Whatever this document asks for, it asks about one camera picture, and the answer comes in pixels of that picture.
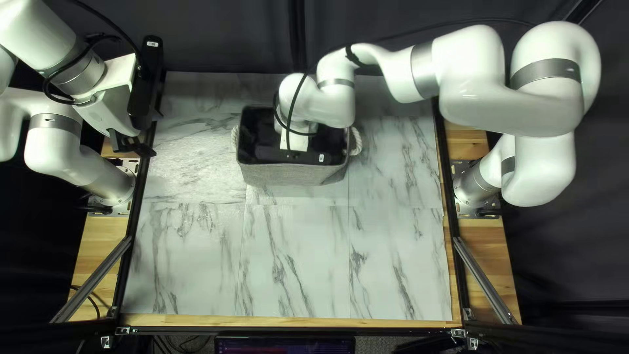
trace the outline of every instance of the silver joint band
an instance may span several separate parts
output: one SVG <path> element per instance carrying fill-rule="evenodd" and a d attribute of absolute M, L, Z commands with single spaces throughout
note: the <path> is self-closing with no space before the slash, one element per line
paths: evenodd
<path fill-rule="evenodd" d="M 55 71 L 74 60 L 84 49 L 85 43 L 76 41 L 70 52 L 60 62 L 52 67 L 40 70 L 39 73 L 43 77 L 52 75 Z M 105 75 L 106 69 L 104 61 L 93 50 L 90 50 L 78 63 L 55 76 L 50 83 L 64 93 L 81 94 L 94 87 L 101 77 Z"/>
<path fill-rule="evenodd" d="M 481 162 L 454 178 L 454 195 L 470 207 L 485 206 L 500 188 L 490 185 L 481 175 Z"/>
<path fill-rule="evenodd" d="M 581 82 L 579 64 L 569 59 L 543 59 L 532 62 L 512 75 L 509 82 L 511 89 L 517 90 L 533 81 L 548 77 L 564 77 Z"/>
<path fill-rule="evenodd" d="M 70 132 L 79 138 L 81 137 L 81 124 L 76 120 L 53 113 L 41 113 L 31 117 L 28 130 L 34 128 L 55 128 Z"/>
<path fill-rule="evenodd" d="M 432 64 L 432 41 L 415 45 L 411 50 L 411 73 L 421 97 L 439 95 L 439 84 Z"/>
<path fill-rule="evenodd" d="M 347 79 L 327 79 L 327 80 L 323 80 L 322 82 L 318 83 L 316 85 L 316 87 L 324 88 L 325 86 L 330 86 L 330 85 L 345 85 L 345 86 L 349 86 L 351 88 L 354 88 L 353 82 L 351 82 L 351 81 L 349 81 Z"/>
<path fill-rule="evenodd" d="M 500 163 L 501 175 L 515 171 L 515 156 L 507 157 Z"/>

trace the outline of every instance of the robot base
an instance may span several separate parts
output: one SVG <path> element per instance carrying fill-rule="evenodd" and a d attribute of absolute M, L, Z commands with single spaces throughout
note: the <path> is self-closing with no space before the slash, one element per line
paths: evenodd
<path fill-rule="evenodd" d="M 455 180 L 456 188 L 456 179 L 461 174 L 470 170 L 470 163 L 474 160 L 450 160 L 450 170 L 452 172 L 452 179 Z M 457 216 L 459 219 L 498 219 L 500 218 L 500 200 L 496 195 L 491 196 L 487 200 L 485 200 L 482 204 L 484 206 L 479 207 L 478 205 L 472 206 L 469 204 L 465 204 L 461 202 L 456 196 L 454 196 L 454 203 L 457 208 Z M 477 214 L 480 210 L 494 210 L 498 211 L 496 215 L 479 215 Z"/>
<path fill-rule="evenodd" d="M 139 159 L 120 159 L 122 161 L 121 166 L 117 166 L 122 172 L 126 173 L 134 179 L 133 186 L 135 187 L 135 177 L 138 169 L 140 168 Z M 111 214 L 105 214 L 102 212 L 88 212 L 89 216 L 93 217 L 129 217 L 131 212 L 131 203 L 133 201 L 133 194 L 126 200 L 104 200 L 101 197 L 92 195 L 89 197 L 87 204 L 95 207 L 107 207 L 111 206 Z"/>

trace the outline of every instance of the black curtain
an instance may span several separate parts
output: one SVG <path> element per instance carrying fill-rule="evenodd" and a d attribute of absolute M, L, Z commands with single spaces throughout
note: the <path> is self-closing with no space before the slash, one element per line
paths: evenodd
<path fill-rule="evenodd" d="M 528 324 L 629 332 L 628 13 L 628 2 L 607 0 L 582 24 L 599 46 L 603 75 L 575 131 L 574 181 L 552 202 L 504 216 Z"/>

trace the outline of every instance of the mounting plate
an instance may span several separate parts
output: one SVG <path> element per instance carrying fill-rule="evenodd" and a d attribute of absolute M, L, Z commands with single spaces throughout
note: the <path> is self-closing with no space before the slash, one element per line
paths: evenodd
<path fill-rule="evenodd" d="M 122 172 L 130 175 L 136 176 L 138 173 L 138 169 L 140 168 L 140 159 L 119 159 L 122 160 L 122 166 L 117 166 L 118 169 L 122 170 Z M 131 203 L 133 201 L 133 197 L 126 201 L 126 203 L 114 205 L 111 207 L 111 214 L 103 214 L 100 212 L 88 212 L 88 216 L 93 217 L 129 217 L 131 213 Z M 94 195 L 90 196 L 88 201 L 88 205 L 98 205 L 102 206 L 99 203 L 98 198 Z"/>
<path fill-rule="evenodd" d="M 463 173 L 465 170 L 469 169 L 470 163 L 475 160 L 450 160 L 450 171 L 452 173 L 452 179 L 458 174 Z M 454 204 L 457 209 L 457 216 L 459 219 L 499 219 L 498 215 L 476 215 L 477 208 L 470 207 L 465 203 L 459 201 L 459 199 L 454 196 Z M 492 199 L 487 201 L 487 208 L 495 208 L 500 209 L 500 201 L 498 197 L 492 197 Z"/>

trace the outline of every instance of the gray fabric basket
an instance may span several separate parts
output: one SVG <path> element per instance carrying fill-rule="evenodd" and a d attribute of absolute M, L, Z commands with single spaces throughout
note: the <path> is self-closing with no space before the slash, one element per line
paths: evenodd
<path fill-rule="evenodd" d="M 348 134 L 348 129 L 345 129 L 346 151 L 351 151 L 349 135 L 351 134 Z M 237 147 L 240 147 L 240 134 L 238 134 Z M 236 149 L 236 160 L 240 165 L 245 183 L 257 187 L 328 185 L 343 179 L 349 162 L 349 154 L 346 154 L 343 163 L 331 166 L 285 163 L 248 164 L 238 159 L 238 148 Z"/>

